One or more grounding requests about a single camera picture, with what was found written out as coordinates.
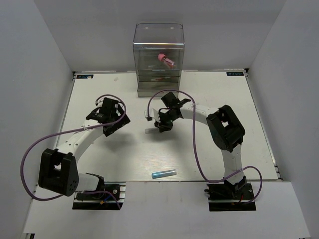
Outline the orange capped highlighter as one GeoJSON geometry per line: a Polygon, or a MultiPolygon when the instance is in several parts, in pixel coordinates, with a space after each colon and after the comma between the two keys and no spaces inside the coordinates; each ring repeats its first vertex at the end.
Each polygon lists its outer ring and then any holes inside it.
{"type": "Polygon", "coordinates": [[[145,134],[151,134],[151,133],[157,133],[159,132],[159,129],[156,127],[152,127],[152,128],[146,128],[145,129],[145,134]]]}

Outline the blue capped highlighter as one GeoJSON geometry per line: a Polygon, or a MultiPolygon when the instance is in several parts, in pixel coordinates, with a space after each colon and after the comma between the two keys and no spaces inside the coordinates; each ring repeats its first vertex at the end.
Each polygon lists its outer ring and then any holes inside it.
{"type": "Polygon", "coordinates": [[[154,172],[151,174],[151,176],[153,179],[159,179],[159,178],[164,178],[164,177],[175,176],[176,174],[177,174],[177,171],[175,169],[173,169],[173,170],[154,172]]]}

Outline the pink capped marker tube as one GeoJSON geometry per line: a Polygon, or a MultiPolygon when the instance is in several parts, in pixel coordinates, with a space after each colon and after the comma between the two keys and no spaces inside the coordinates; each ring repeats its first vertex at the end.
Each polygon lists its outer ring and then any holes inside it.
{"type": "Polygon", "coordinates": [[[160,53],[158,55],[158,60],[162,62],[165,66],[167,66],[169,69],[174,69],[176,67],[176,64],[174,61],[169,59],[165,54],[160,53]]]}

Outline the red pen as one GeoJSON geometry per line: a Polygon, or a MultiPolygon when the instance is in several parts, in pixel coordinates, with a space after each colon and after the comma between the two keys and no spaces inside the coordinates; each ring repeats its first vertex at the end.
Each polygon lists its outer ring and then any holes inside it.
{"type": "Polygon", "coordinates": [[[171,77],[151,78],[151,82],[169,82],[171,77]]]}

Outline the purple pen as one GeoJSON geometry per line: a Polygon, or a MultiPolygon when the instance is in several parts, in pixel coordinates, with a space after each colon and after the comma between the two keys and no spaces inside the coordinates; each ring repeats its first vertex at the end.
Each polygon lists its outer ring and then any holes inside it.
{"type": "Polygon", "coordinates": [[[165,70],[165,67],[160,65],[149,65],[148,69],[154,70],[154,71],[161,71],[161,70],[165,70]]]}

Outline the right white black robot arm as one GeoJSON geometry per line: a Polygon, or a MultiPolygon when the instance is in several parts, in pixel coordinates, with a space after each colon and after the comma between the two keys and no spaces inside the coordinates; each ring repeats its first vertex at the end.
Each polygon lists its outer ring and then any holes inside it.
{"type": "Polygon", "coordinates": [[[175,90],[168,91],[161,98],[166,112],[163,113],[162,109],[151,109],[148,103],[145,118],[148,121],[154,120],[159,132],[172,130],[173,122],[177,119],[191,119],[193,150],[201,176],[210,184],[223,182],[226,195],[232,199],[238,198],[247,183],[241,159],[241,146],[245,135],[243,125],[228,105],[210,108],[197,104],[191,96],[180,100],[174,92],[175,90]],[[221,180],[208,180],[202,172],[196,150],[196,122],[208,126],[213,142],[221,150],[224,163],[224,177],[221,180]]]}

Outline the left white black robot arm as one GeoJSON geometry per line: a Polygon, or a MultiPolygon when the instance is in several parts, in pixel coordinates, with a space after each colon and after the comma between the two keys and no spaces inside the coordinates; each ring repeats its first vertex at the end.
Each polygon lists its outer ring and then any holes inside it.
{"type": "Polygon", "coordinates": [[[85,118],[79,131],[55,149],[43,151],[38,178],[39,187],[71,196],[88,192],[99,199],[105,194],[104,178],[93,173],[80,173],[77,163],[84,152],[101,136],[110,136],[130,122],[126,106],[119,99],[103,97],[85,118]]]}

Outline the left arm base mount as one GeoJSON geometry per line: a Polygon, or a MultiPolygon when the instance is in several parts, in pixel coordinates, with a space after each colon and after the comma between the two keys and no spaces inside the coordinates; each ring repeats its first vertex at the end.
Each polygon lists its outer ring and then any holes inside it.
{"type": "Polygon", "coordinates": [[[106,182],[100,175],[86,173],[86,185],[79,185],[74,195],[72,209],[93,211],[118,211],[126,193],[126,182],[106,182]]]}

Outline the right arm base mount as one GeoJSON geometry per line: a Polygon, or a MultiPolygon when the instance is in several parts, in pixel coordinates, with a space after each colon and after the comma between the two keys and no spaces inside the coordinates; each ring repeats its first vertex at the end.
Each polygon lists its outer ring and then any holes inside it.
{"type": "Polygon", "coordinates": [[[208,196],[210,212],[241,212],[255,211],[254,192],[251,183],[246,183],[237,193],[233,194],[225,184],[207,184],[204,190],[208,196]]]}

